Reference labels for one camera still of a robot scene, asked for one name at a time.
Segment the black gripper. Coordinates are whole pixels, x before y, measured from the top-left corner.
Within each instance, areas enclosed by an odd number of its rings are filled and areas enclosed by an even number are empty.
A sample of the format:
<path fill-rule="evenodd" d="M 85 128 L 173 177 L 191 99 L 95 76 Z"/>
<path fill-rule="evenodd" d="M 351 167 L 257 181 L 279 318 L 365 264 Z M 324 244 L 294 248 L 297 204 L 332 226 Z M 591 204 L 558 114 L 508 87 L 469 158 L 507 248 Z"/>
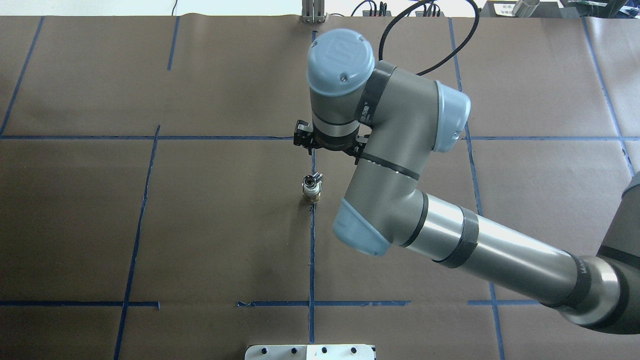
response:
<path fill-rule="evenodd" d="M 311 136 L 310 154 L 313 150 L 343 152 L 349 157 L 353 157 L 354 164 L 357 166 L 370 136 L 370 134 L 361 136 L 355 131 L 345 136 L 336 137 L 320 131 L 314 131 Z"/>

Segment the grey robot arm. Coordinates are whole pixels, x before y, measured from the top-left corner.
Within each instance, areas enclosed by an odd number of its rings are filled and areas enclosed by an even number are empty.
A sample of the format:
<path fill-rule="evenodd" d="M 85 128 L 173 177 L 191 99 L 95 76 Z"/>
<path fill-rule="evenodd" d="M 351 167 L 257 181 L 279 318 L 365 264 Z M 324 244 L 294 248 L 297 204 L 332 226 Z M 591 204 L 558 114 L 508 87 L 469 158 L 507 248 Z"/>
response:
<path fill-rule="evenodd" d="M 317 35 L 308 51 L 313 121 L 299 121 L 295 143 L 310 132 L 310 149 L 344 152 L 355 171 L 340 200 L 333 232 L 371 256 L 407 249 L 528 297 L 579 327 L 617 335 L 639 333 L 639 175 L 630 178 L 603 140 L 514 140 L 485 156 L 494 199 L 472 209 L 431 193 L 428 160 L 456 147 L 473 155 L 472 102 L 464 92 L 384 60 L 351 29 Z M 595 191 L 621 189 L 621 203 L 598 253 L 567 245 L 601 221 L 578 221 L 592 201 L 578 192 L 581 175 L 602 178 Z"/>

